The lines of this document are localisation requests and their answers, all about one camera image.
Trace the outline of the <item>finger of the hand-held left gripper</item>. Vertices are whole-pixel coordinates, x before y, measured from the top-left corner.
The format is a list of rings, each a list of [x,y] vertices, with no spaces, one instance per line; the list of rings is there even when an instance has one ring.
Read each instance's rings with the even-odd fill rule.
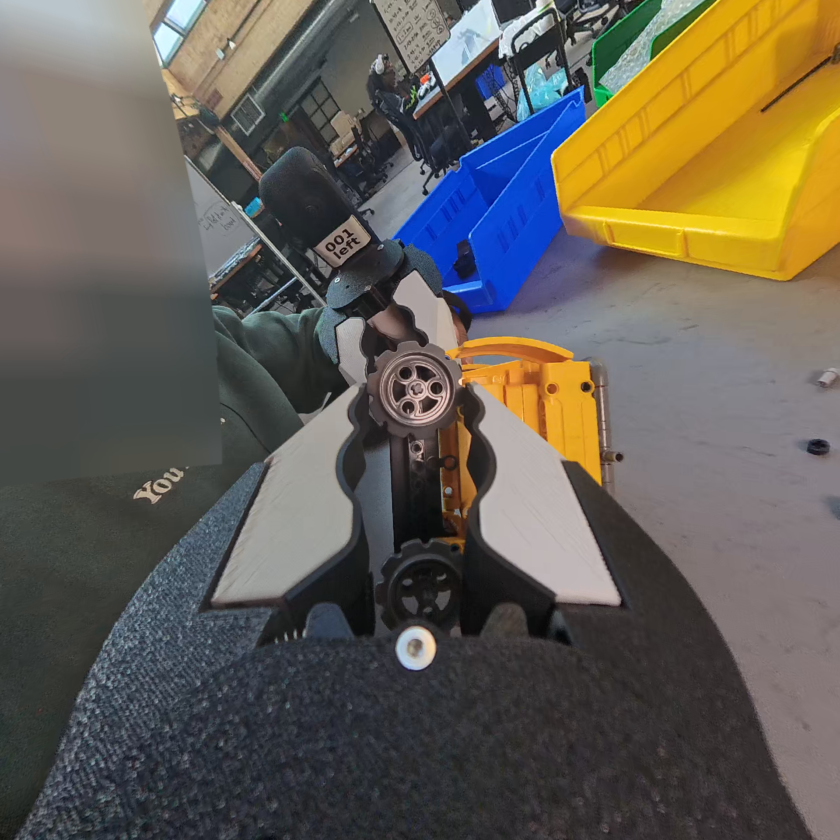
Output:
[[[376,332],[363,318],[348,318],[337,327],[338,366],[349,385],[363,385],[375,367]]]
[[[436,295],[418,270],[413,270],[397,284],[392,301],[426,343],[443,351],[459,347],[455,321],[446,300]]]

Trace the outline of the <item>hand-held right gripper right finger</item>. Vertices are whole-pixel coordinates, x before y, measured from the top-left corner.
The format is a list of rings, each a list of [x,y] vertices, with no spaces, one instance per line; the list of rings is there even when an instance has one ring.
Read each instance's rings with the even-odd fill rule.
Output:
[[[478,635],[502,603],[544,635],[562,606],[620,607],[622,595],[573,487],[572,463],[483,385],[461,404],[470,435],[461,632]]]

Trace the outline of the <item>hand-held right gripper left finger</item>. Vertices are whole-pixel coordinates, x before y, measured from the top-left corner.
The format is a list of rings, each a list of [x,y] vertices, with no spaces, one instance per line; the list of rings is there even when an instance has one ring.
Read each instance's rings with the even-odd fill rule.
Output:
[[[352,385],[265,461],[210,590],[210,612],[267,608],[280,635],[334,604],[372,636],[369,542],[355,490],[365,472],[369,395]]]

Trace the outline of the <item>dark grey lego wheel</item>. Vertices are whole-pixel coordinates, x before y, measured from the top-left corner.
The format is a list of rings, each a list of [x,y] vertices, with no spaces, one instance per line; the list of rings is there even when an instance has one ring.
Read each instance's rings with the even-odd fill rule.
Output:
[[[426,623],[443,632],[459,624],[463,551],[458,542],[413,539],[381,568],[374,600],[390,630]]]
[[[390,436],[429,436],[455,421],[462,377],[459,362],[438,346],[400,343],[367,377],[371,417]]]

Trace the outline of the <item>yellow black lego model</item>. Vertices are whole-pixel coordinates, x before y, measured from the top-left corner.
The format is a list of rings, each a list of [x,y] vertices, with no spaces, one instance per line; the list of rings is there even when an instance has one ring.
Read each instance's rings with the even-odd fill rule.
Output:
[[[482,385],[562,456],[578,462],[611,495],[614,449],[608,377],[593,358],[518,337],[469,339],[457,349],[464,382]],[[460,411],[442,430],[392,437],[394,551],[413,539],[464,548],[476,485],[467,468],[470,435]]]

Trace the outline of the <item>blue plastic bin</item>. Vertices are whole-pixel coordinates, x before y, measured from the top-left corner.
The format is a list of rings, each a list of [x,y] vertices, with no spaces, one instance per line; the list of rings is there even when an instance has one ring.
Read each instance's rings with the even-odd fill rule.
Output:
[[[394,238],[430,255],[444,288],[472,313],[507,309],[562,226],[551,155],[584,121],[584,90],[576,88],[483,143],[441,179]],[[465,238],[477,271],[462,280],[453,263]]]

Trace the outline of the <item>person's left forearm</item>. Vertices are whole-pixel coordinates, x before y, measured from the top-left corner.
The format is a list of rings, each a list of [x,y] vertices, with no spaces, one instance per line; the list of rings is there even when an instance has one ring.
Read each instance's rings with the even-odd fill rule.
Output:
[[[256,311],[244,318],[229,308],[212,310],[217,336],[233,344],[238,361],[267,375],[268,384],[280,390],[297,414],[314,413],[348,389],[320,342],[325,308],[298,314]]]

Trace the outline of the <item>black lego axle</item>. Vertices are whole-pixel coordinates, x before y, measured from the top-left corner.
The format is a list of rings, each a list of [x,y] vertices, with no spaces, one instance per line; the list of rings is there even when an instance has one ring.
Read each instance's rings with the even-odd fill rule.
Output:
[[[786,97],[787,95],[792,93],[795,89],[797,89],[800,85],[802,85],[805,81],[807,81],[811,77],[813,77],[818,71],[820,71],[820,70],[822,70],[826,67],[829,67],[829,66],[831,66],[835,63],[836,62],[835,62],[835,59],[833,57],[833,54],[831,54],[830,56],[827,56],[826,58],[821,60],[818,64],[814,65],[814,67],[809,69],[807,72],[803,73],[798,78],[796,78],[791,84],[789,84],[787,87],[785,87],[779,93],[777,93],[770,101],[768,101],[766,104],[764,104],[762,106],[762,108],[760,109],[759,112],[761,112],[761,113],[767,112],[774,105],[776,105],[778,102],[780,102],[784,97]]]

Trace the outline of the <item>black office chair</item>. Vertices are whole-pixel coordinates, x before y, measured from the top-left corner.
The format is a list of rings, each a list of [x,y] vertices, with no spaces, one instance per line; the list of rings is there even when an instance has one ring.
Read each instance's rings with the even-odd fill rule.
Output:
[[[377,109],[406,139],[413,159],[428,169],[423,183],[424,196],[428,195],[428,185],[433,179],[439,179],[456,167],[461,157],[473,149],[457,122],[441,122],[440,119],[417,121],[413,115],[402,112],[387,101],[381,101]]]

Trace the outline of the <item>handwritten whiteboard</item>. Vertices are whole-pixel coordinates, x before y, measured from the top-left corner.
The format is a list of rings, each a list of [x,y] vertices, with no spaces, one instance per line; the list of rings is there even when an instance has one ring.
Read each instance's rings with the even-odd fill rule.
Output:
[[[411,74],[450,40],[450,27],[437,1],[371,1],[371,5]]]

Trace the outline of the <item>long wood top desk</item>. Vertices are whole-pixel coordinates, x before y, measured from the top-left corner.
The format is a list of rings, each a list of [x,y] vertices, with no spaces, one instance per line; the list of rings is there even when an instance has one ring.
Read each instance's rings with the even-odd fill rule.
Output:
[[[464,13],[451,29],[449,40],[432,58],[438,85],[421,98],[414,119],[420,120],[447,93],[450,97],[460,97],[480,139],[492,140],[496,129],[476,80],[499,58],[500,36],[491,1],[479,1]]]

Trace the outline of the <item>teal plastic bag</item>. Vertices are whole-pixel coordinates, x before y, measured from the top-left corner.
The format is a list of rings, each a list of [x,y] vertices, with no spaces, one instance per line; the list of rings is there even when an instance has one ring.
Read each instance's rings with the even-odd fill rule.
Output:
[[[516,121],[519,123],[561,100],[569,86],[563,68],[546,77],[539,63],[526,70],[525,80],[525,88],[520,90],[518,96]]]

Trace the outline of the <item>yellow parts bin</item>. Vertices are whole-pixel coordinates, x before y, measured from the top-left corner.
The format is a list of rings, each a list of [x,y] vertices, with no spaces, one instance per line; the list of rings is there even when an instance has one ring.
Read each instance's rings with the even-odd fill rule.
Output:
[[[838,1],[709,6],[553,152],[568,233],[795,277],[838,244],[838,40]]]

